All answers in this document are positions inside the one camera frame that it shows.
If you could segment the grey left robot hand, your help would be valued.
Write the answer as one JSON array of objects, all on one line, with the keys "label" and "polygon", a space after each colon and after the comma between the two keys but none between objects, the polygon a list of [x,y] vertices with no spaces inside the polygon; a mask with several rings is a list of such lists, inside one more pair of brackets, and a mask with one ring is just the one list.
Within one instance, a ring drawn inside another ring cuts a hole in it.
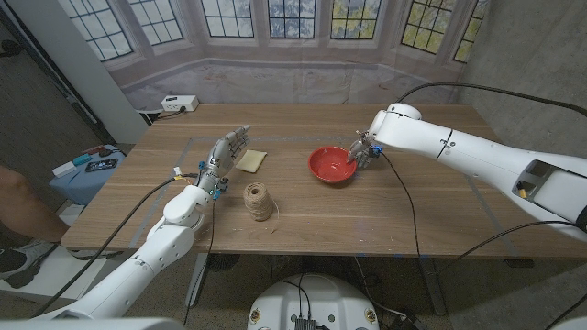
[{"label": "grey left robot hand", "polygon": [[216,186],[234,166],[234,160],[249,143],[250,125],[237,128],[220,138],[208,153],[206,161],[199,166],[200,175],[196,186],[213,194]]}]

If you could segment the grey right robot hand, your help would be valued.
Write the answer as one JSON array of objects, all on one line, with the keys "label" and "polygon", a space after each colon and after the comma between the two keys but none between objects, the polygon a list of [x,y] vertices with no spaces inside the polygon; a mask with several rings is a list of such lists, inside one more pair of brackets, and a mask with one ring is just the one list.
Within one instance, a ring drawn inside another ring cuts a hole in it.
[{"label": "grey right robot hand", "polygon": [[369,131],[358,131],[357,134],[359,138],[349,148],[347,163],[355,162],[358,168],[364,169],[373,159],[380,157],[382,148],[375,144]]}]

